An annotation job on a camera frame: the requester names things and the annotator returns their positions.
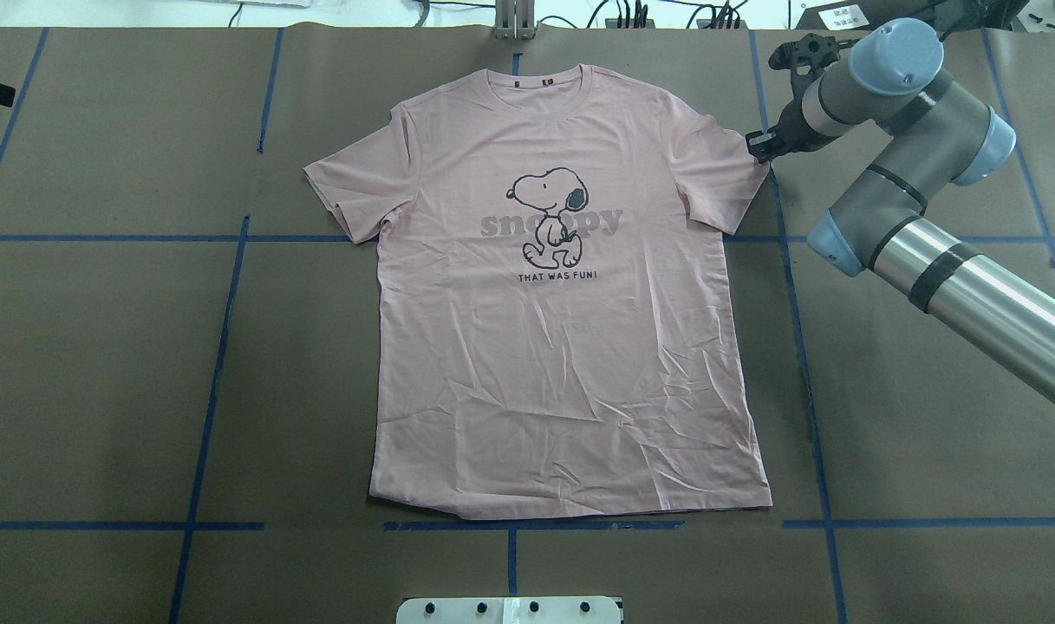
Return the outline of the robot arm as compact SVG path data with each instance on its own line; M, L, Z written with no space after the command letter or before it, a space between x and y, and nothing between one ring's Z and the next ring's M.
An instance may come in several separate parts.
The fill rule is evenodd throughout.
M857 40L809 33L781 44L768 63L788 71L792 98L746 146L766 163L876 122L890 141L817 221L810 249L846 276L876 273L1055 406L1055 299L926 218L944 185L984 179L1016 145L944 56L915 17Z

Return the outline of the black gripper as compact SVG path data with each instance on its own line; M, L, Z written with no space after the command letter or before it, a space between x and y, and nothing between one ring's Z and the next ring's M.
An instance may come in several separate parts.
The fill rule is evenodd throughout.
M790 153L804 153L810 143L810 126L804 118L800 102L782 109L776 124L765 131L746 135L746 150L760 163L770 162Z

